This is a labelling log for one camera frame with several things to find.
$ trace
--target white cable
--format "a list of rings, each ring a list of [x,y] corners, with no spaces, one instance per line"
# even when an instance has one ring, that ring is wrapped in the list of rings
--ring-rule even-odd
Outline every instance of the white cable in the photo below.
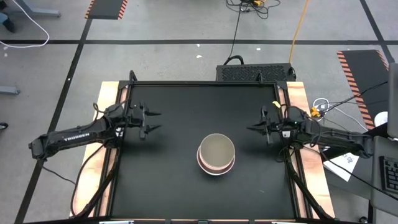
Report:
[[[326,103],[321,103],[321,104],[319,104],[319,105],[325,105],[325,104],[328,105],[326,111],[329,111],[330,103],[329,103],[328,99],[326,99],[326,98],[318,98],[318,99],[314,100],[314,102],[312,103],[312,106],[315,107],[316,109],[318,109],[318,106],[319,106],[319,105],[315,105],[315,103],[316,103],[318,100],[324,100],[324,101],[326,101]],[[336,109],[336,110],[340,111],[341,113],[343,113],[344,115],[346,115],[347,117],[353,119],[353,120],[356,121],[363,129],[365,129],[365,131],[368,131],[368,129],[365,128],[365,127],[364,127],[357,119],[355,119],[354,117],[352,117],[352,116],[346,114],[344,111],[340,110],[340,109],[337,108],[337,107],[334,107],[333,109]]]
[[[48,33],[45,29],[43,29],[43,27],[41,27],[36,21],[34,21],[32,18],[30,18],[30,16],[25,12],[25,10],[24,10],[17,2],[15,2],[15,0],[12,0],[12,1],[22,10],[22,12],[25,13],[25,15],[26,15],[34,24],[36,24],[40,29],[42,29],[42,31],[45,32],[45,34],[47,35],[47,40],[46,40],[43,44],[39,44],[39,45],[28,45],[28,46],[14,46],[14,45],[8,45],[8,44],[5,44],[5,43],[3,43],[3,42],[1,42],[1,41],[0,41],[0,44],[3,44],[3,45],[5,45],[5,46],[7,46],[7,47],[18,48],[18,49],[24,49],[24,48],[30,48],[30,47],[43,47],[44,45],[46,45],[47,42],[50,40],[50,35],[49,35],[49,33]]]

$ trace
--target gray floor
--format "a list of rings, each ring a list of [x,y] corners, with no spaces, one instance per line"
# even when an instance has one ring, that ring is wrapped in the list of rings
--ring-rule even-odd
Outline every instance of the gray floor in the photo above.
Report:
[[[395,0],[366,0],[386,40],[397,40]],[[58,9],[61,18],[37,18],[52,40],[78,40],[86,20],[89,0],[32,0],[37,7]],[[295,32],[304,0],[283,1],[270,9],[269,19],[243,14],[237,39],[290,40]],[[232,39],[237,13],[223,0],[130,1],[121,21],[93,21],[89,40]],[[45,35],[24,16],[11,16],[16,34],[0,27],[0,39],[44,39]],[[359,0],[311,1],[300,40],[377,40]],[[14,221],[34,163],[27,144],[47,132],[77,45],[47,45],[33,49],[0,49],[0,84],[17,85],[18,96],[0,95],[0,120],[10,127],[0,133],[0,217]],[[398,58],[398,46],[389,45]],[[338,50],[378,49],[378,45],[297,45],[293,66],[305,83],[308,102],[319,97],[339,101],[352,96]],[[102,81],[125,80],[134,69],[139,80],[214,80],[215,68],[231,50],[228,44],[175,45],[85,45],[78,62],[57,129],[84,124],[93,117]],[[279,63],[289,57],[289,45],[236,45],[234,52],[246,63]],[[341,109],[358,120],[355,105]],[[329,119],[352,131],[362,131],[338,111]],[[58,153],[46,166],[66,178],[75,179],[83,148]],[[72,185],[43,172],[25,221],[67,218]],[[356,221],[367,214],[368,201],[330,186],[335,213],[342,220]],[[398,218],[377,214],[378,223],[397,223]]]

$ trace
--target yellow cable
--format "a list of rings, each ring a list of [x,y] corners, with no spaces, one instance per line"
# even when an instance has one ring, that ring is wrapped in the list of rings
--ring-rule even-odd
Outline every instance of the yellow cable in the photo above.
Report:
[[[299,30],[301,28],[301,24],[303,23],[304,16],[305,16],[305,13],[307,11],[307,6],[308,6],[309,2],[310,2],[310,0],[305,0],[305,6],[304,6],[304,9],[303,9],[303,13],[301,14],[300,22],[298,23],[298,26],[297,26],[297,29],[296,29],[296,33],[294,34],[294,37],[293,37],[292,47],[290,48],[289,63],[292,63],[292,56],[293,56],[293,51],[294,51],[294,43],[296,42],[297,34],[299,33]]]

